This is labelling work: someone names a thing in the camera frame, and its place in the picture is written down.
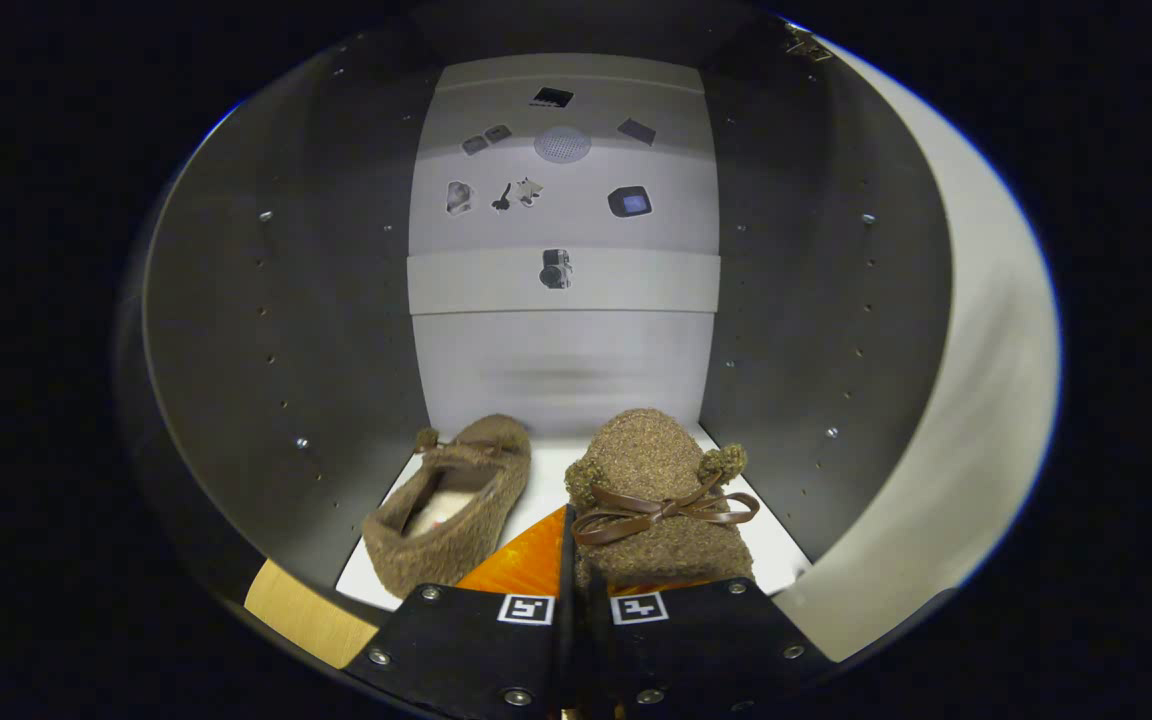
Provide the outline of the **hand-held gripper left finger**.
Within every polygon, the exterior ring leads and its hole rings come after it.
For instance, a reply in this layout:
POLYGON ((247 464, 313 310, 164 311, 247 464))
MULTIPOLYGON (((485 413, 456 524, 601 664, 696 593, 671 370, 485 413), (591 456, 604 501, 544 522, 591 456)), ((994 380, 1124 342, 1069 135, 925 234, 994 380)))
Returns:
POLYGON ((561 715, 576 611, 570 507, 558 520, 558 592, 420 584, 347 664, 347 679, 414 717, 561 715))

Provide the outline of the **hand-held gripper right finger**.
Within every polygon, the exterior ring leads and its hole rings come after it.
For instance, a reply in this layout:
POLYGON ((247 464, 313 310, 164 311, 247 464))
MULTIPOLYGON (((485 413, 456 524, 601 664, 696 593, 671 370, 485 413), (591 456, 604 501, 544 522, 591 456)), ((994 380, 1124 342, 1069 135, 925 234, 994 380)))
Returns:
POLYGON ((744 577, 623 596, 594 582, 584 612, 581 717, 791 717, 835 673, 744 577))

